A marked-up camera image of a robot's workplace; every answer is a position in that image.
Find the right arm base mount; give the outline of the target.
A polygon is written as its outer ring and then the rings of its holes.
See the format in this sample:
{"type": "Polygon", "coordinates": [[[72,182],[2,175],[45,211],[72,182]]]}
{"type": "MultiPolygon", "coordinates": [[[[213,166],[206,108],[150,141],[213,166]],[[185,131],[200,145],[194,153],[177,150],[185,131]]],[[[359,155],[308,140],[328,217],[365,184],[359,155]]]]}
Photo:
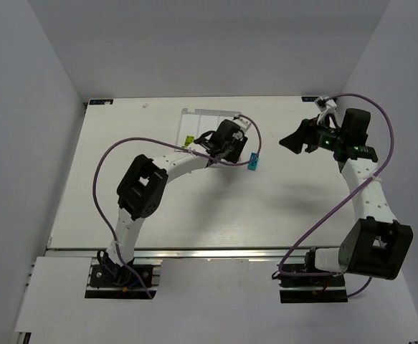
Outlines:
{"type": "Polygon", "coordinates": [[[346,303],[348,295],[342,275],[299,277],[297,273],[320,273],[315,268],[315,253],[305,254],[302,264],[285,264],[283,269],[292,274],[272,274],[279,284],[281,304],[346,303]]]}

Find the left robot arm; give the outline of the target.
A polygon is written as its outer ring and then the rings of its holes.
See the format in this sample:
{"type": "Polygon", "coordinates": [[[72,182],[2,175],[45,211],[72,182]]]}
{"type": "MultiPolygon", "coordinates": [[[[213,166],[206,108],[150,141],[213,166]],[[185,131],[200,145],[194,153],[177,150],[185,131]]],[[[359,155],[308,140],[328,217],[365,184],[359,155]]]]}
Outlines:
{"type": "Polygon", "coordinates": [[[133,260],[141,227],[158,209],[168,183],[215,163],[239,165],[250,126],[249,120],[238,115],[173,153],[157,158],[137,156],[117,187],[118,221],[115,238],[107,248],[109,259],[120,266],[133,260]]]}

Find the green lego brick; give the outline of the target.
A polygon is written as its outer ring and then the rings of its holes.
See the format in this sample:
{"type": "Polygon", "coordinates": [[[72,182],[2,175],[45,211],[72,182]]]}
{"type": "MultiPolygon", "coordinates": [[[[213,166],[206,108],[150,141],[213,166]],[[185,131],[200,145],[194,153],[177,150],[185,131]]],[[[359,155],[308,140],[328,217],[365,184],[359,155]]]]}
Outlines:
{"type": "Polygon", "coordinates": [[[194,142],[194,136],[192,136],[192,135],[186,136],[186,139],[184,141],[184,147],[189,146],[193,142],[194,142]]]}

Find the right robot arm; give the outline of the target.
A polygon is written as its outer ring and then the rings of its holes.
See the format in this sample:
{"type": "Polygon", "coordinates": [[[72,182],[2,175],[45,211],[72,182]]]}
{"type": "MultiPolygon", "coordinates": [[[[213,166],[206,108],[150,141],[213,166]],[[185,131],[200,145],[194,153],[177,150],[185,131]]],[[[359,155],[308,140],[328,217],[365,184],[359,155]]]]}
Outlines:
{"type": "Polygon", "coordinates": [[[401,224],[389,208],[374,148],[368,146],[371,114],[347,109],[343,123],[332,128],[332,113],[304,119],[280,145],[299,154],[323,148],[333,153],[350,194],[355,224],[338,248],[315,248],[306,254],[305,267],[291,272],[280,264],[279,273],[296,277],[326,277],[351,273],[393,280],[397,277],[413,240],[410,226],[401,224]]]}

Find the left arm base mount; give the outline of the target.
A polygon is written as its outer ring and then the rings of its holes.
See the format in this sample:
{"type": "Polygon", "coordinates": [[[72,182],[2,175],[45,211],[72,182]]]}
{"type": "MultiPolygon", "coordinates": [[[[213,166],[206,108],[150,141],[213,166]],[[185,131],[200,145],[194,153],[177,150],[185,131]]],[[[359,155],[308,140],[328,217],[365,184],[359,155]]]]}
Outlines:
{"type": "MultiPolygon", "coordinates": [[[[154,298],[158,291],[160,268],[158,264],[134,264],[146,289],[154,298]]],[[[117,277],[107,271],[99,262],[93,262],[85,289],[86,299],[106,300],[149,300],[139,279],[129,270],[122,269],[117,277]]]]}

